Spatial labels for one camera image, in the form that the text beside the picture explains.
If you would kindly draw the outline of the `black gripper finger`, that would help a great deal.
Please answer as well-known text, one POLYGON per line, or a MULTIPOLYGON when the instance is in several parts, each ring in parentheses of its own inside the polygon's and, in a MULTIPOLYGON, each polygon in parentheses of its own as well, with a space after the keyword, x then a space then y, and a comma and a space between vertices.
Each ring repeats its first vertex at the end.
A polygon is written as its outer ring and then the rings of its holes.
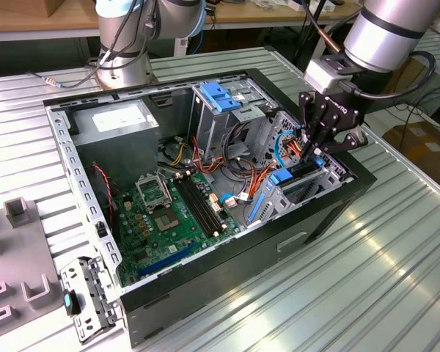
POLYGON ((344 131, 344 136, 336 140, 335 137, 339 133, 340 130, 336 125, 319 123, 312 132, 312 153, 315 155, 340 153, 367 145, 367 137, 363 135, 359 126, 344 131))
POLYGON ((301 124, 302 141, 301 160, 308 161, 315 149, 315 92, 300 92, 298 94, 299 121, 301 124))

